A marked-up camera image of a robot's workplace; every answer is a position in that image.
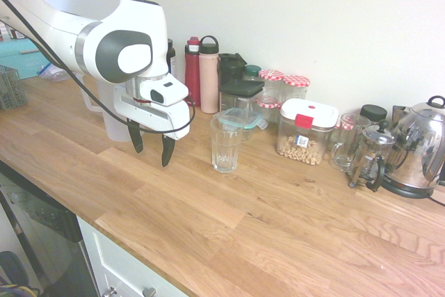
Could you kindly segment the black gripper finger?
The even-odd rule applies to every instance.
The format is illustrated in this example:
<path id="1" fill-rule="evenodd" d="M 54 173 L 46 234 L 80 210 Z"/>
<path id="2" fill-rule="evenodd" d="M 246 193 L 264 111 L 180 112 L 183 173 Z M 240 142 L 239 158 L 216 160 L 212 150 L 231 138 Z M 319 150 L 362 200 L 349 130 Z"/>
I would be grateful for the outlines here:
<path id="1" fill-rule="evenodd" d="M 161 155 L 161 164 L 163 167 L 166 167 L 169 164 L 175 149 L 175 143 L 175 139 L 162 135 L 163 151 Z"/>
<path id="2" fill-rule="evenodd" d="M 135 151 L 141 153 L 143 151 L 143 140 L 140 124 L 127 118 L 127 128 Z"/>

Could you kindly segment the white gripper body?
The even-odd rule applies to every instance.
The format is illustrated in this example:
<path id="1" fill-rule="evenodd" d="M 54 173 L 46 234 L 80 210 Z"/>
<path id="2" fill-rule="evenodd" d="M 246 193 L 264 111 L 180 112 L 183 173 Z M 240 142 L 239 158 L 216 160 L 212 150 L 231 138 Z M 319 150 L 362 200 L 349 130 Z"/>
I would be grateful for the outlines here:
<path id="1" fill-rule="evenodd" d="M 172 139 L 189 133 L 190 111 L 184 100 L 170 106 L 154 102 L 142 106 L 127 94 L 124 84 L 118 84 L 114 85 L 113 104 L 118 114 Z"/>

